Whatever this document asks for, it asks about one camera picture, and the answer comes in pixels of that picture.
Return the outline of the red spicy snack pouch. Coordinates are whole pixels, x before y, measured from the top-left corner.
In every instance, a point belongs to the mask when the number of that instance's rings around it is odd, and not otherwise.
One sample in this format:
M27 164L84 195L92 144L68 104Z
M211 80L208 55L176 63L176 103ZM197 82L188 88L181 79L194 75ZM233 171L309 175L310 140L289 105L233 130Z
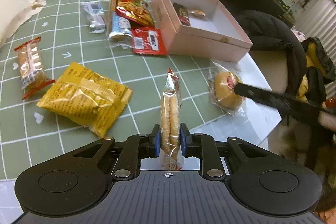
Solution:
M116 0L116 14L144 27L154 27L154 20L143 0Z

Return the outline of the white paper sheet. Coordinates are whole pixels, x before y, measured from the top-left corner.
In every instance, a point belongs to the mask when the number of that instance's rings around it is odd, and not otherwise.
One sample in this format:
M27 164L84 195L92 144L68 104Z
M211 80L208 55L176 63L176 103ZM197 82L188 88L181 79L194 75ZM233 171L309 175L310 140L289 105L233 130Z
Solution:
M182 88L180 121L191 133L205 133L215 140L236 136L267 149L267 137L281 120L277 110L245 99L237 111L225 111L210 99L209 72L215 71L209 59L173 56Z

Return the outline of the yellow snack bag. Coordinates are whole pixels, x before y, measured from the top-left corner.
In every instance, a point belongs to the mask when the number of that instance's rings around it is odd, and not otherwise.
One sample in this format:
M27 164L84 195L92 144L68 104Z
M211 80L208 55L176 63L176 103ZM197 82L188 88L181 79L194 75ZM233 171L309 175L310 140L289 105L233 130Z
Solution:
M103 139L129 102L132 90L72 62L38 101Z

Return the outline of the cream cloth bag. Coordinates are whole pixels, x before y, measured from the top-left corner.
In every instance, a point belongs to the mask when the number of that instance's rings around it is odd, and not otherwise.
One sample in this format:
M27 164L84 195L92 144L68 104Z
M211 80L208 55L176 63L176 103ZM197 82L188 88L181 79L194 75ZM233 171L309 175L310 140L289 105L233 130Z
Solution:
M24 22L41 12L46 4L46 0L0 0L0 47Z

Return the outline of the red flat sachet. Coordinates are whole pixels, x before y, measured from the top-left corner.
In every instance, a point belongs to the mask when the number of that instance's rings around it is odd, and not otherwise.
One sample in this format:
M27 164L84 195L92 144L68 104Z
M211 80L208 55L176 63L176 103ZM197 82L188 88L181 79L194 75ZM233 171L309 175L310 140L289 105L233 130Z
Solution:
M142 55L167 55L161 31L152 27L140 27L131 30L132 51Z

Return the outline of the long blue cracker packet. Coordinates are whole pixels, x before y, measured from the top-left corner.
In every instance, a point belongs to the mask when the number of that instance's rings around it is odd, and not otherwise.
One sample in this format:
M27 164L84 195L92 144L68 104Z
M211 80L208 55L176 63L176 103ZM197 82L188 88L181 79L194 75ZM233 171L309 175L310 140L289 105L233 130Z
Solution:
M131 34L130 21L116 12L117 0L109 1L108 20L106 24L106 35L110 47L116 45L131 47L133 36Z

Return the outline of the black red chocolate bar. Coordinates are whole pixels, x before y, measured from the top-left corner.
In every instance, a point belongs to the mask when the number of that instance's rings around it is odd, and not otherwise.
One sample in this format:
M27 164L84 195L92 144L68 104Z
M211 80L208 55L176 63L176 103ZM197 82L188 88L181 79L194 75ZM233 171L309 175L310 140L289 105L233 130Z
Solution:
M179 3L173 3L173 7L175 9L175 12L177 13L177 16L180 20L180 23L184 26L190 27L190 20L189 20L189 12L187 8L184 5L180 5Z

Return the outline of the orange cracker clear packet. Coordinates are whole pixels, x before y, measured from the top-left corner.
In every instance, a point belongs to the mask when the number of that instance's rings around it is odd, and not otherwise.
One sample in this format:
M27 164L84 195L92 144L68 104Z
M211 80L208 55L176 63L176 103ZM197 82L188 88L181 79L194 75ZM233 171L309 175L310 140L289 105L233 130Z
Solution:
M205 18L206 17L205 12L203 12L201 10L190 10L189 14L193 17L196 17L196 18Z

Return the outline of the yellow black jacket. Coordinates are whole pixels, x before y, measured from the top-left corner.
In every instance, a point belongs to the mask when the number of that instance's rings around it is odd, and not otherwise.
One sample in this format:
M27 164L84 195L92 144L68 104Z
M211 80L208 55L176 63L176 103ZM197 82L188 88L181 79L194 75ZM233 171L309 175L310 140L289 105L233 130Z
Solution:
M335 65L317 37L302 42L306 56L306 71L296 98L314 103L324 109L335 107L335 98L327 98L325 85L335 81Z

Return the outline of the round biscuit red-end packet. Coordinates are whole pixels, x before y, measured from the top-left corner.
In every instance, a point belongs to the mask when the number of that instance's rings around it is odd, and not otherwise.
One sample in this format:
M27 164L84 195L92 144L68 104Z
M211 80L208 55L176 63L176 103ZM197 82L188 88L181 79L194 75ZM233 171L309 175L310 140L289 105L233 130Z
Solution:
M180 170L184 163L179 139L181 108L179 80L180 78L169 68L161 94L161 150L162 166L165 170Z

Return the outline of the pink open gift box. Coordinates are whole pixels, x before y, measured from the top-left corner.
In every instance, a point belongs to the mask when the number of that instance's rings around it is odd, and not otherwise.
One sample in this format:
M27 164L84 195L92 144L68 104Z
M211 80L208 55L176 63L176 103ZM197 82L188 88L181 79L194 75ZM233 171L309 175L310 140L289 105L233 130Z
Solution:
M173 3L205 12L205 18L189 14L191 26L184 26ZM169 54L239 62L253 43L240 24L218 0L151 0L155 26L160 29Z

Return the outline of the green grid table mat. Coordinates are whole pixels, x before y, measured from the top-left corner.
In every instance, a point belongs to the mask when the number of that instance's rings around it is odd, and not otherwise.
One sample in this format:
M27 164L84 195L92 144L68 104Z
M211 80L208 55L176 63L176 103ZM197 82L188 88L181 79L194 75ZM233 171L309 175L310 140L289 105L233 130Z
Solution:
M44 91L23 98L14 48L40 37L39 49L49 78L57 79L72 62L127 84L132 96L108 130L116 141L147 133L160 120L159 94L168 69L181 78L181 121L192 132L217 140L234 134L230 115L209 101L209 61L196 57L135 55L129 48L109 48L105 34L90 32L81 3L109 0L46 0L46 7L9 38L1 49L1 180L13 181L28 167L96 140L96 135L71 120L38 107Z

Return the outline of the clear silver snack packet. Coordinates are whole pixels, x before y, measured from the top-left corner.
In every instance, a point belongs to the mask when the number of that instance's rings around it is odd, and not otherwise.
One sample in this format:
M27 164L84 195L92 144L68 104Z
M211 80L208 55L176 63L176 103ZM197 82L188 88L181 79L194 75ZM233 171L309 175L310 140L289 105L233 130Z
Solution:
M99 1L81 2L86 14L90 33L101 34L106 30L105 15Z

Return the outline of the biscuit packet red ends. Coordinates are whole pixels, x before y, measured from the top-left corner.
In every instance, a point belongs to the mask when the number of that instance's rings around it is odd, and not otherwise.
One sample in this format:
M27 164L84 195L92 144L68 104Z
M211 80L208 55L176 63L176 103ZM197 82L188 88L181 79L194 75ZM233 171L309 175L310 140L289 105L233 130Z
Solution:
M38 48L40 42L41 37L38 36L14 48L21 75L21 90L24 91L22 100L55 83L55 80L50 79L45 73Z

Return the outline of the small bread yellow wrapper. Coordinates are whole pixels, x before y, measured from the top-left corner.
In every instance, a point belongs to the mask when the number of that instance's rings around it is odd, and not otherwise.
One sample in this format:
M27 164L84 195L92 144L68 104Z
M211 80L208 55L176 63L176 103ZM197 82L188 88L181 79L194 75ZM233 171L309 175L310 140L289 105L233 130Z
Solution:
M241 79L232 71L211 60L209 67L210 101L229 115L244 117L245 98L235 93Z

